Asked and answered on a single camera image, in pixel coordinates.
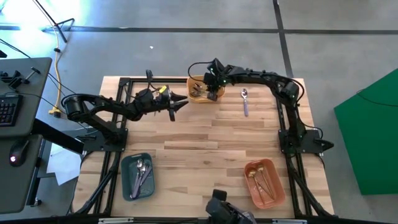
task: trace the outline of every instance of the computer mouse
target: computer mouse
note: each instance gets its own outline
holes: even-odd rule
[[[26,152],[28,150],[29,140],[19,139],[11,146],[9,162],[13,167],[19,167],[23,165],[26,160]]]

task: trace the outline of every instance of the keyboard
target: keyboard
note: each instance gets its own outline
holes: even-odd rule
[[[0,95],[0,127],[15,125],[22,97],[22,95]]]

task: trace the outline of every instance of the silver spoon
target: silver spoon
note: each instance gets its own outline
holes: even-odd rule
[[[244,115],[249,116],[249,111],[248,111],[248,100],[246,99],[248,97],[248,91],[244,88],[241,92],[241,96],[243,97],[243,109],[244,109]]]
[[[140,174],[139,174],[139,177],[137,180],[136,187],[134,188],[134,191],[132,192],[132,198],[136,198],[138,196],[139,187],[141,186],[141,179],[147,169],[148,169],[148,165],[144,163],[144,165],[140,169]]]
[[[142,159],[138,159],[138,160],[137,160],[137,175],[136,175],[136,181],[134,182],[134,186],[133,186],[133,188],[131,189],[130,198],[133,198],[133,194],[134,194],[134,192],[136,191],[136,188],[139,187],[138,178],[139,178],[139,176],[140,176],[140,171],[141,171],[141,168],[142,168],[143,166],[144,166],[144,161],[143,161]]]

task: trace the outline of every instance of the desk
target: desk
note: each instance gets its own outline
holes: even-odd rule
[[[104,77],[100,95],[114,98],[119,79]],[[184,83],[169,85],[175,93],[187,94]],[[146,83],[135,83],[133,92],[146,86]],[[240,96],[244,87],[249,93],[247,118]],[[307,95],[300,104],[303,122],[313,125]],[[111,120],[111,113],[101,112],[99,115]],[[279,120],[275,98],[266,86],[227,86],[219,103],[189,103],[178,111],[175,120],[170,122],[168,112],[163,111],[155,116],[143,116],[138,122],[127,122],[129,137],[122,158],[148,152],[154,160],[156,190],[147,199],[125,201],[119,170],[112,216],[207,217],[205,206],[212,191],[221,189],[228,192],[228,202],[252,211],[256,218],[294,217],[285,158],[277,138]],[[82,165],[73,201],[75,209],[87,201],[98,185],[103,157],[103,152],[94,152]],[[323,207],[333,213],[322,163],[312,154],[302,157],[309,189]],[[274,162],[286,193],[282,205],[267,210],[255,207],[243,176],[245,164],[263,158]],[[304,211],[302,193],[297,189],[300,208]]]

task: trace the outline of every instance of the spoon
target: spoon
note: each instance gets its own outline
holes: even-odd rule
[[[133,186],[133,188],[132,188],[130,198],[133,198],[134,191],[136,191],[136,188],[139,187],[138,178],[139,178],[139,176],[140,176],[140,170],[141,170],[141,168],[142,168],[143,166],[144,166],[144,161],[143,161],[142,159],[138,159],[138,160],[137,160],[137,175],[136,175],[136,181],[134,182],[134,186]]]
[[[248,97],[248,91],[245,88],[242,90],[241,96],[243,97],[244,115],[245,116],[249,116],[248,100],[246,99]]]
[[[254,181],[255,181],[255,183],[256,183],[256,186],[257,186],[257,190],[259,191],[259,195],[260,195],[260,198],[261,198],[261,201],[263,202],[263,203],[265,203],[265,200],[263,199],[263,197],[262,197],[262,195],[261,195],[261,192],[260,192],[260,186],[259,186],[259,183],[257,182],[257,180],[256,180],[256,178],[255,178],[255,174],[256,174],[256,170],[252,170],[252,171],[250,171],[249,172],[249,177],[252,177],[253,179],[254,179]]]
[[[139,187],[141,186],[141,179],[142,179],[142,175],[144,175],[145,171],[148,169],[148,165],[144,163],[144,165],[141,167],[140,169],[140,173],[139,173],[139,177],[137,180],[137,184],[136,187],[134,188],[134,191],[132,193],[132,198],[136,198],[138,196],[138,191],[139,191]]]
[[[266,191],[266,192],[268,193],[268,195],[269,195],[272,199],[274,199],[274,194],[272,193],[272,190],[271,190],[271,188],[270,188],[269,185],[268,185],[268,181],[267,181],[266,177],[264,176],[264,172],[263,172],[264,166],[263,166],[262,164],[258,165],[258,166],[257,166],[257,170],[261,173],[262,178],[264,179],[264,182],[265,182],[266,185],[267,185],[267,188],[268,188],[269,192],[267,192],[267,191]]]

